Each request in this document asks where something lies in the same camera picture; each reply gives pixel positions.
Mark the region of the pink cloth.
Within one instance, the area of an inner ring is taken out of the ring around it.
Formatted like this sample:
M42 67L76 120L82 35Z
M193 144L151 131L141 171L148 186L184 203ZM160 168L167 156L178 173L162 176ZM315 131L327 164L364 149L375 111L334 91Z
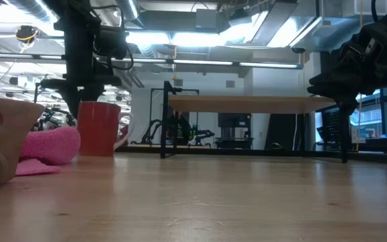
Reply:
M29 132L19 156L16 176L58 173L79 151L81 137L76 128Z

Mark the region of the black perforated panel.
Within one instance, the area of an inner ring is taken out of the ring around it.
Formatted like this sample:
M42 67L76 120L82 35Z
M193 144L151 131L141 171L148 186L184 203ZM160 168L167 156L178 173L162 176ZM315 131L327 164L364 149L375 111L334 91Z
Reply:
M322 126L320 128L320 136L324 143L334 145L341 144L341 129L339 109L331 108L321 112Z

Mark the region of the black background cabinet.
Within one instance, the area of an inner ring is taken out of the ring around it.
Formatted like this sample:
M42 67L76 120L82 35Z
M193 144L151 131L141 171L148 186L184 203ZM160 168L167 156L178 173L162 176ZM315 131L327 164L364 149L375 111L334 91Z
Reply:
M215 138L217 149L246 149L252 147L251 114L219 113L220 137Z

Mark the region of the long ceiling light bar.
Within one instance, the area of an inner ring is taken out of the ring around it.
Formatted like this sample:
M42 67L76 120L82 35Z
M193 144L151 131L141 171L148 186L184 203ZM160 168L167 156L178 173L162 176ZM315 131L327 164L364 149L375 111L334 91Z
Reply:
M37 63L59 63L65 61L64 55L47 55L47 54L12 54L0 53L0 61L18 61L37 62ZM286 63L252 63L252 62L234 62L219 60L185 60L185 59L162 59L162 58L133 58L134 64L168 64L168 65L210 65L223 67L252 67L265 69L302 69L302 64Z

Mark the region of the wooden cup with handle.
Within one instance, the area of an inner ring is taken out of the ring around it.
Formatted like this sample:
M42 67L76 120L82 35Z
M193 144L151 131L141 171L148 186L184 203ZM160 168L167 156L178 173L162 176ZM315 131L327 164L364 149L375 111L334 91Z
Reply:
M26 136L43 111L40 104L0 98L0 184L15 177Z

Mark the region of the black aluminium rig frame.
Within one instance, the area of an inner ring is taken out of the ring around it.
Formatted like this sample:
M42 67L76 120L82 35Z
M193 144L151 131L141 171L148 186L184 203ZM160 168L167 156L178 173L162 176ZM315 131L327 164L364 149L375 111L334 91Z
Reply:
M387 164L387 154L380 153L354 153L343 155L336 151L283 151L283 150L249 150L249 149L210 149L203 147L180 146L174 149L167 146L163 149L164 158L171 155L238 155L261 157L307 157L307 158L332 158L341 162L367 161Z

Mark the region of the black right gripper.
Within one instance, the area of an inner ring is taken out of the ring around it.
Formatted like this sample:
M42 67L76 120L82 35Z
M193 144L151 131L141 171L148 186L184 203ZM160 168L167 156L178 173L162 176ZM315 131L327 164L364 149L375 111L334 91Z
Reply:
M356 92L366 94L387 88L387 28L361 29L342 45L338 61L330 73L311 78L309 84L344 85L351 90L342 87L308 87L307 91L331 98L338 106L356 108Z

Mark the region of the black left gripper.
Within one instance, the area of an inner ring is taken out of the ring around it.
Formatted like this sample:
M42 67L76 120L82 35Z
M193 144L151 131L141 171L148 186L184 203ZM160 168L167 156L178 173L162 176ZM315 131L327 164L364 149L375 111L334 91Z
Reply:
M64 37L67 72L62 79L45 79L41 86L58 89L67 103L69 112L77 117L80 102L96 102L105 91L105 85L121 86L121 78L93 56L93 37Z

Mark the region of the wooden shelf with black frame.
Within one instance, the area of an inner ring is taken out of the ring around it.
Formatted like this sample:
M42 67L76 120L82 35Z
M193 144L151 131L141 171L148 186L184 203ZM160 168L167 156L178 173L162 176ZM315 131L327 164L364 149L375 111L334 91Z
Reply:
M164 159L163 149L167 147L166 133L168 128L168 107L180 112L216 112L216 113L246 113L246 114L295 114L304 115L327 108L334 104L327 97L278 97L278 96L241 96L241 95L177 95L170 82L164 82L163 112L161 127L160 156ZM349 136L349 112L341 108L341 152L348 153L351 144ZM299 151L305 150L305 125L300 122L301 145ZM177 137L173 139L174 149L177 148Z

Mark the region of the red mug with white handle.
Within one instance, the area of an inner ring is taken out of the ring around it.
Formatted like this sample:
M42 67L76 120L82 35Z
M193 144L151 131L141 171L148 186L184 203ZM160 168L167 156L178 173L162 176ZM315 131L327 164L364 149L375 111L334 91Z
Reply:
M118 133L120 120L129 115L116 104L81 102L77 116L80 156L113 157L115 150L128 142L129 132L123 137Z

